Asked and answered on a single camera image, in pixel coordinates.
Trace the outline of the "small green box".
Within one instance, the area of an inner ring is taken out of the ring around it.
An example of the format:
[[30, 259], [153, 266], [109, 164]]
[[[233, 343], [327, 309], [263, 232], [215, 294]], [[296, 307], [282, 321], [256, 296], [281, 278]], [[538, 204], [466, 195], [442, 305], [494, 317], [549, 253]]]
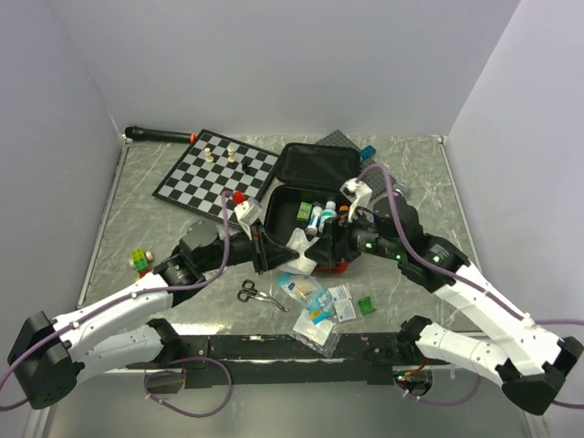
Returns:
[[313, 205], [307, 202], [301, 202], [297, 210], [297, 220], [308, 222], [311, 216]]

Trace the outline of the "red black medicine bag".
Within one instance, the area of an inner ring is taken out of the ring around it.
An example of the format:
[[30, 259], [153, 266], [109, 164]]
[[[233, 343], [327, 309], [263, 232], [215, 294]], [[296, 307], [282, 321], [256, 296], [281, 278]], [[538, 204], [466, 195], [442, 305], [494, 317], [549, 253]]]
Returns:
[[[287, 144], [277, 161], [276, 178], [281, 184], [270, 195], [264, 227], [285, 245], [296, 228], [304, 230], [308, 225], [297, 220], [301, 202], [324, 206], [327, 201], [334, 201], [337, 207], [348, 205], [339, 189], [359, 173], [360, 155], [356, 150], [298, 142]], [[339, 272], [342, 264], [351, 262], [337, 261], [334, 267], [317, 265], [316, 268]]]

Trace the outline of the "white medicine bottle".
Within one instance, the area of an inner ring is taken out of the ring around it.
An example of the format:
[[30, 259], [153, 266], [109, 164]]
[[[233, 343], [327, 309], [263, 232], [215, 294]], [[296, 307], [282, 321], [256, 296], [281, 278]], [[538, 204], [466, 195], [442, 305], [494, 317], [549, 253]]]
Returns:
[[334, 201], [327, 201], [325, 209], [322, 211], [322, 215], [320, 217], [319, 230], [322, 230], [324, 228], [324, 223], [329, 218], [334, 218], [336, 215], [337, 215], [336, 203]]

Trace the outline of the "white blue mask packet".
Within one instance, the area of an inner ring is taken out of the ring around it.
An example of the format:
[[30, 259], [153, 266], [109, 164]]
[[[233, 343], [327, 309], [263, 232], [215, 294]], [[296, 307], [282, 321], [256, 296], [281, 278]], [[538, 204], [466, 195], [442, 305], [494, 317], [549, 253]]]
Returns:
[[318, 242], [315, 237], [312, 240], [307, 238], [305, 231], [301, 228], [296, 228], [287, 241], [286, 249], [298, 253], [298, 257], [294, 260], [283, 264], [280, 269], [295, 275], [310, 275], [317, 266], [317, 262], [306, 256], [307, 250]]

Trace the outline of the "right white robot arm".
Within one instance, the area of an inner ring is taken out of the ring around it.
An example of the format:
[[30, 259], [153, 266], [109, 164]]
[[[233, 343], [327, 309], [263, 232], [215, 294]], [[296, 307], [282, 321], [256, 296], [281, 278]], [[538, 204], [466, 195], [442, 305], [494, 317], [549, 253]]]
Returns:
[[485, 335], [467, 337], [414, 316], [396, 336], [400, 357], [412, 364], [426, 358], [471, 370], [498, 385], [523, 411], [544, 414], [581, 357], [582, 343], [536, 323], [454, 244], [425, 233], [412, 206], [402, 198], [395, 203], [372, 221], [360, 212], [322, 220], [308, 256], [337, 262], [369, 254], [396, 262], [402, 276], [455, 307]]

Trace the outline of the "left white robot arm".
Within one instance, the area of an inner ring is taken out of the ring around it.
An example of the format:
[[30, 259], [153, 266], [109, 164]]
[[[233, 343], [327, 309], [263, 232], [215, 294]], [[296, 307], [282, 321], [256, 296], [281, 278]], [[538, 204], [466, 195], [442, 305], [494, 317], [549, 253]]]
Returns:
[[203, 221], [182, 237], [172, 254], [137, 282], [80, 310], [55, 318], [43, 312], [23, 324], [8, 355], [25, 402], [41, 410], [62, 400], [82, 381], [138, 363], [168, 367], [183, 352], [172, 325], [157, 313], [175, 308], [220, 276], [246, 262], [264, 273], [299, 253], [277, 242], [261, 224], [249, 233], [220, 234]]

